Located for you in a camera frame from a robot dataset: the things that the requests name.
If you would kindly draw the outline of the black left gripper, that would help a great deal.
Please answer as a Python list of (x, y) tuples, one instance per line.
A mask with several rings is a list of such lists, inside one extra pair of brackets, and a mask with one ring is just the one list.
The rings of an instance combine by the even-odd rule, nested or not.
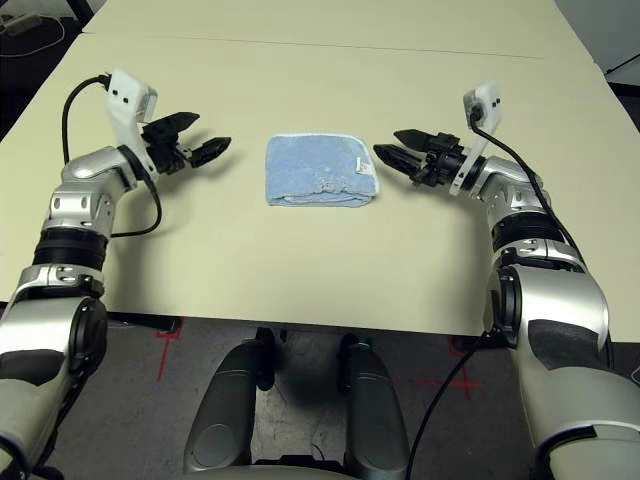
[(212, 138), (193, 151), (179, 143), (178, 134), (199, 118), (200, 115), (194, 112), (177, 112), (143, 128), (142, 138), (147, 144), (146, 151), (159, 174), (177, 173), (190, 159), (192, 168), (200, 168), (228, 149), (231, 137)]

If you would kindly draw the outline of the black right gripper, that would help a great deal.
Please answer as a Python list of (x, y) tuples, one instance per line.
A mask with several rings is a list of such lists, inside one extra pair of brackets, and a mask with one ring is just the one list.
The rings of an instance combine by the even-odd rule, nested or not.
[(393, 144), (374, 145), (374, 153), (386, 166), (412, 176), (414, 185), (436, 187), (453, 184), (467, 157), (458, 137), (443, 132), (432, 135), (417, 129), (398, 130), (394, 136), (405, 147), (423, 152), (425, 158), (423, 160)]

